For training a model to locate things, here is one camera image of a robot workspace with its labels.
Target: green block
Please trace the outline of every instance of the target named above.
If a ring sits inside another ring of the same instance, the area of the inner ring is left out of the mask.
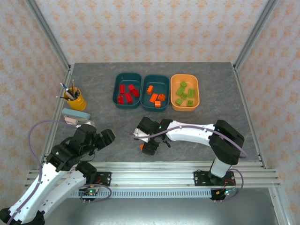
[[[178,89],[178,91],[176,92],[176,95],[179,95],[179,96],[181,96],[182,95],[182,93],[184,92],[184,87],[180,87],[179,89]]]
[[[187,97],[188,97],[188,95],[187,95],[186,93],[182,93],[182,94],[181,94],[181,98],[182,98],[183,100],[186,100]]]
[[[187,101],[187,106],[192,107],[193,106],[193,101],[192,100],[188,100]]]
[[[183,102],[183,101],[182,101],[180,98],[178,98],[178,99],[176,100],[176,102],[175,102],[175,103],[176,103],[177,105],[181,105],[181,104],[182,104],[182,102]]]
[[[187,96],[188,96],[189,98],[193,98],[193,97],[194,97],[194,93],[195,93],[195,90],[192,89],[192,88],[190,88],[190,89],[188,89]]]
[[[180,86],[185,88],[185,87],[187,87],[187,83],[185,83],[185,82],[183,81],[183,82],[180,83]]]

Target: orange block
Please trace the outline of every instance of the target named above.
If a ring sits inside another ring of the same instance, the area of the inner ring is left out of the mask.
[[[153,93],[153,95],[151,96],[149,101],[152,103],[155,103],[155,100],[157,99],[157,97],[158,97],[158,94]]]
[[[165,95],[164,94],[160,94],[158,95],[158,98],[157,98],[159,101],[164,101],[165,100]]]
[[[147,89],[147,94],[148,94],[148,95],[152,94],[152,91],[153,91],[153,86],[150,85],[150,86],[148,87],[148,89]]]
[[[161,106],[160,101],[156,101],[156,102],[155,102],[155,107],[156,107],[156,108],[160,108],[160,106]]]

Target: wall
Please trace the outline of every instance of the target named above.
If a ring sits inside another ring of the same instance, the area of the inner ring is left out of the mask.
[[[269,167],[300,221],[300,2],[280,0],[239,71]]]
[[[70,63],[235,62],[267,0],[37,0]]]
[[[0,209],[15,203],[29,169],[37,167],[28,148],[28,130],[52,117],[64,76],[25,1],[0,1]],[[40,125],[33,132],[37,154],[47,130]]]

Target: mounting plate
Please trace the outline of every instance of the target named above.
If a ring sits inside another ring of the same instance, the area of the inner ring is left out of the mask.
[[[195,186],[215,186],[215,184],[213,184],[209,177],[208,177],[208,171],[201,171],[201,170],[197,170],[194,172],[194,183]],[[234,177],[234,173],[231,171],[228,171],[226,173],[226,175],[224,176],[224,178],[222,179],[222,181],[218,184],[218,186],[224,186],[225,185],[225,181],[227,182],[226,187],[227,186],[235,186],[235,177]]]
[[[110,186],[112,181],[112,172],[97,172],[95,184],[103,184],[105,186]]]

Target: blue eraser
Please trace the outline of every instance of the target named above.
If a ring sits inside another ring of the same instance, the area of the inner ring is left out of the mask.
[[[68,116],[70,118],[74,118],[80,121],[88,121],[90,120],[90,114],[86,113],[86,112],[81,112],[81,111],[77,111],[77,110],[73,110],[73,109],[66,109],[64,108],[62,110],[62,114],[64,116]]]

